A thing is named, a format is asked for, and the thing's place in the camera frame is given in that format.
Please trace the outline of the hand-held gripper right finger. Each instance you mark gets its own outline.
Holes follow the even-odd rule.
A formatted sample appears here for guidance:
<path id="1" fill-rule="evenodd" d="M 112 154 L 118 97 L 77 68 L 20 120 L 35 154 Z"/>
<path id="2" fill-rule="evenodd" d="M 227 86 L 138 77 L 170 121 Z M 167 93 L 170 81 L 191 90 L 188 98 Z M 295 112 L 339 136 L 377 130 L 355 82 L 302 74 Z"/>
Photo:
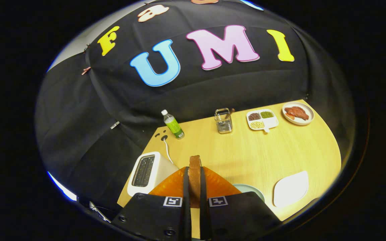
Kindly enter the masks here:
<path id="1" fill-rule="evenodd" d="M 262 241 L 282 222 L 253 191 L 206 197 L 201 168 L 200 239 L 206 241 Z"/>

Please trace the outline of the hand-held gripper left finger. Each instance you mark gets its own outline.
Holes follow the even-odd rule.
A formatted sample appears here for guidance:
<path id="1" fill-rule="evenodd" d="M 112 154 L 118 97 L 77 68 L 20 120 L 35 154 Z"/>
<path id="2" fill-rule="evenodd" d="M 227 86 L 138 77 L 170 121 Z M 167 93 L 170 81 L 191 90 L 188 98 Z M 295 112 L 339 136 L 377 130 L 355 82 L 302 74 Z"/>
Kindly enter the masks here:
<path id="1" fill-rule="evenodd" d="M 135 241 L 190 241 L 192 239 L 189 168 L 181 181 L 183 197 L 136 193 L 112 220 Z"/>

